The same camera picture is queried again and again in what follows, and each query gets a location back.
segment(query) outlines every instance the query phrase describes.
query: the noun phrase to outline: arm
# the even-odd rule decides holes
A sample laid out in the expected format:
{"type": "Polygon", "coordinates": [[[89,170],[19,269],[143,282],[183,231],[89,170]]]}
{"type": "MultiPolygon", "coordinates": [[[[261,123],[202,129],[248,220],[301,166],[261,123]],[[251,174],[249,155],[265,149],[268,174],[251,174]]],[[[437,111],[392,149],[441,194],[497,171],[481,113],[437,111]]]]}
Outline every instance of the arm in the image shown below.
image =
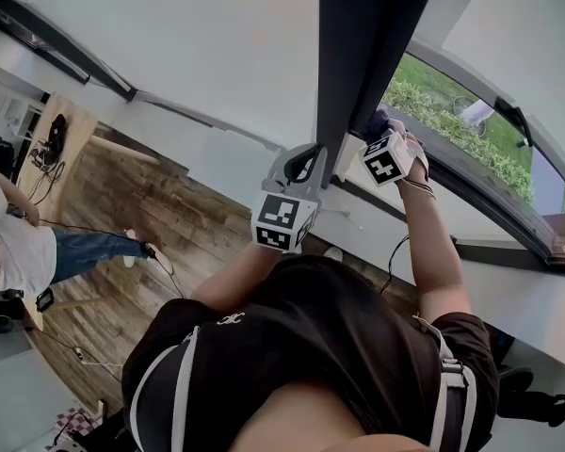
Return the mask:
{"type": "Polygon", "coordinates": [[[38,211],[38,207],[21,192],[19,187],[14,185],[2,174],[0,174],[0,189],[2,189],[8,202],[14,204],[27,214],[27,220],[30,224],[33,226],[40,224],[40,212],[38,211]]]}
{"type": "MultiPolygon", "coordinates": [[[[417,159],[408,179],[426,184],[417,159]]],[[[435,199],[403,181],[398,184],[411,237],[412,274],[420,295],[422,317],[432,323],[452,313],[471,313],[459,255],[437,210],[435,199]]]]}
{"type": "Polygon", "coordinates": [[[280,257],[278,250],[249,243],[220,271],[202,282],[190,297],[222,314],[232,313],[266,279],[280,257]]]}

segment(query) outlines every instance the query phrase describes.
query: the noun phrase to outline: bracelet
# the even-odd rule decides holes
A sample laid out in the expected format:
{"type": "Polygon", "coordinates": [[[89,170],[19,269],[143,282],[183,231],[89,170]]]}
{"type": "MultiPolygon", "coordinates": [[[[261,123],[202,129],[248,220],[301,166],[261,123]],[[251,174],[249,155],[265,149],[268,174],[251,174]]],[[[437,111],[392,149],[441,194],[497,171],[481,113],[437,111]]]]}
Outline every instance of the bracelet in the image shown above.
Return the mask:
{"type": "Polygon", "coordinates": [[[408,186],[414,187],[415,189],[418,189],[421,192],[424,192],[426,194],[428,194],[431,198],[435,199],[435,194],[433,194],[433,189],[431,189],[430,186],[428,185],[424,185],[422,183],[417,183],[416,181],[413,181],[411,179],[403,179],[404,183],[406,183],[408,186]]]}

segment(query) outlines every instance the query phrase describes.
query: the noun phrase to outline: white shirt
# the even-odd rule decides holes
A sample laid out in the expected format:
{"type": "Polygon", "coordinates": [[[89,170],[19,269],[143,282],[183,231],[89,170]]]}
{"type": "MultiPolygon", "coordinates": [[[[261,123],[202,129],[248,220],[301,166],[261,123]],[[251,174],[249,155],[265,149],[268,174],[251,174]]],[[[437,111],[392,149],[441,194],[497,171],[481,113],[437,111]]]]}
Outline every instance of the white shirt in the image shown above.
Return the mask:
{"type": "Polygon", "coordinates": [[[0,188],[0,291],[15,289],[31,295],[44,291],[55,276],[57,240],[53,230],[33,227],[7,215],[0,188]]]}

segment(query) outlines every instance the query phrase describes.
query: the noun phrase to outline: wooden floor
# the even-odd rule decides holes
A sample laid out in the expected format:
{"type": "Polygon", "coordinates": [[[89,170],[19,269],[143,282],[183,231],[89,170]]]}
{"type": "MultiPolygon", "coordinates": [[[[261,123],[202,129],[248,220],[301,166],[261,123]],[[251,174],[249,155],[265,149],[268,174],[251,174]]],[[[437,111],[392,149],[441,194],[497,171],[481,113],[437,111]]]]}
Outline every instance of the wooden floor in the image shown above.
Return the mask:
{"type": "MultiPolygon", "coordinates": [[[[152,166],[88,145],[64,212],[68,225],[110,232],[133,228],[173,262],[185,296],[250,241],[250,211],[186,176],[164,160],[152,166]]],[[[304,252],[328,247],[313,236],[304,252]]],[[[380,289],[387,274],[351,255],[344,261],[380,289]]],[[[133,268],[121,258],[54,287],[56,300],[102,297],[104,302],[44,314],[44,331],[68,346],[80,346],[102,363],[122,364],[159,308],[177,296],[170,278],[144,260],[133,268]]],[[[415,295],[392,284],[385,295],[400,313],[415,311],[415,295]]],[[[121,406],[121,367],[82,365],[74,353],[38,331],[32,341],[63,382],[95,412],[99,399],[109,412],[121,406]]]]}

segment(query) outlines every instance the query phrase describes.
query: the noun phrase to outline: backpack strap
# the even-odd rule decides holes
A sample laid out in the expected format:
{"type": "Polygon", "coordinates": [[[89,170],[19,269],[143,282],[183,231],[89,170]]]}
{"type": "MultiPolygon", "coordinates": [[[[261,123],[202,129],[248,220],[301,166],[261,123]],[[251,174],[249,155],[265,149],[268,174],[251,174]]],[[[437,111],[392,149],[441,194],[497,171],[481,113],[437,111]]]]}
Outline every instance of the backpack strap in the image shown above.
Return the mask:
{"type": "Polygon", "coordinates": [[[432,333],[440,343],[442,377],[429,447],[436,452],[464,452],[475,419],[477,403],[475,376],[468,366],[454,358],[438,329],[429,325],[423,318],[418,316],[414,318],[421,325],[423,332],[432,333]]]}

